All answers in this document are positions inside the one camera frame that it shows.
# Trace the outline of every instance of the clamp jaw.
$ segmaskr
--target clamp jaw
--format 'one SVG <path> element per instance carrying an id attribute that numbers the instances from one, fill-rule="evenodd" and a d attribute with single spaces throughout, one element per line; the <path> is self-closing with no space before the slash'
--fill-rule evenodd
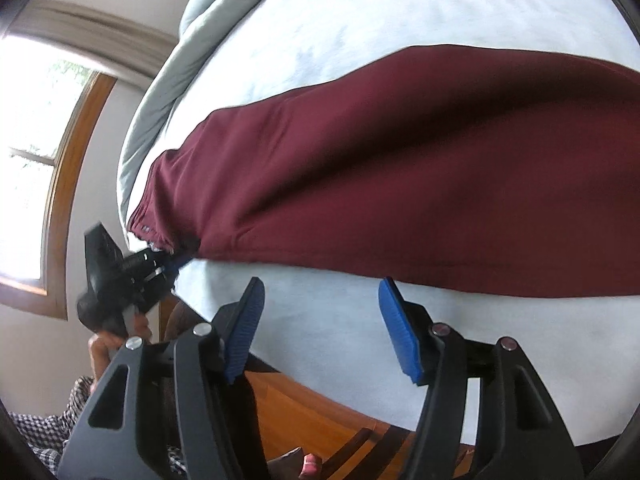
<path id="1" fill-rule="evenodd" d="M 199 245 L 187 240 L 174 254 L 147 248 L 124 257 L 104 226 L 94 226 L 84 234 L 88 289 L 78 299 L 78 318 L 92 332 L 127 338 L 129 315 L 146 314 L 162 300 Z"/>

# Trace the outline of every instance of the maroon sweatpants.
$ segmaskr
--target maroon sweatpants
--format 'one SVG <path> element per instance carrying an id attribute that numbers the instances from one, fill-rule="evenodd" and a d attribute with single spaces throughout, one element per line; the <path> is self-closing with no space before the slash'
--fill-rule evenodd
<path id="1" fill-rule="evenodd" d="M 129 221 L 199 256 L 514 296 L 640 293 L 640 73 L 416 46 L 212 112 Z"/>

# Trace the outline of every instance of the blue clamp pad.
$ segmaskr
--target blue clamp pad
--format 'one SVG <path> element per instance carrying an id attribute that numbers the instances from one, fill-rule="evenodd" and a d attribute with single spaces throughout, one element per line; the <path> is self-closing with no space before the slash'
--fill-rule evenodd
<path id="1" fill-rule="evenodd" d="M 404 312 L 404 299 L 391 278 L 380 283 L 378 303 L 402 371 L 414 384 L 421 384 L 425 372 L 420 362 L 420 341 Z"/>
<path id="2" fill-rule="evenodd" d="M 249 348 L 254 340 L 255 331 L 264 309 L 264 283 L 259 278 L 252 278 L 242 294 L 242 298 L 234 305 L 235 323 L 225 337 L 225 379 L 233 384 L 238 375 L 244 371 L 249 357 Z"/>

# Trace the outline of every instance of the checkered fabric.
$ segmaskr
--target checkered fabric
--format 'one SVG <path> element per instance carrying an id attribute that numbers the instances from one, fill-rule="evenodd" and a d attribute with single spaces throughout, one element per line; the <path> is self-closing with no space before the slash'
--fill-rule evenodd
<path id="1" fill-rule="evenodd" d="M 90 394 L 91 377 L 80 377 L 74 384 L 69 402 L 62 415 L 36 416 L 9 412 L 15 427 L 27 441 L 31 450 L 54 475 L 58 471 L 60 458 L 71 436 L 78 417 Z M 174 473 L 186 477 L 187 469 L 180 449 L 168 447 L 169 465 Z"/>

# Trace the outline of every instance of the black tool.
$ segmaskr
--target black tool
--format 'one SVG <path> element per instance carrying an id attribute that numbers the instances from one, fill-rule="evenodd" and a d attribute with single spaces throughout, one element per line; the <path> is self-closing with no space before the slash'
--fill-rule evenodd
<path id="1" fill-rule="evenodd" d="M 173 254 L 146 248 L 125 257 L 104 226 L 94 226 L 84 234 L 88 290 L 78 299 L 78 319 L 92 332 L 128 337 L 126 313 L 146 314 L 162 300 L 199 245 L 187 240 Z"/>
<path id="2" fill-rule="evenodd" d="M 481 378 L 476 480 L 581 480 L 582 465 L 551 395 L 517 341 L 469 341 L 405 301 L 390 278 L 380 310 L 402 371 L 428 384 L 416 437 L 400 480 L 448 480 L 465 415 L 466 382 Z"/>
<path id="3" fill-rule="evenodd" d="M 85 405 L 58 478 L 177 479 L 169 470 L 159 416 L 159 381 L 172 377 L 188 478 L 243 480 L 220 388 L 243 373 L 263 308 L 264 284 L 252 278 L 242 298 L 222 306 L 211 323 L 155 345 L 130 338 Z"/>

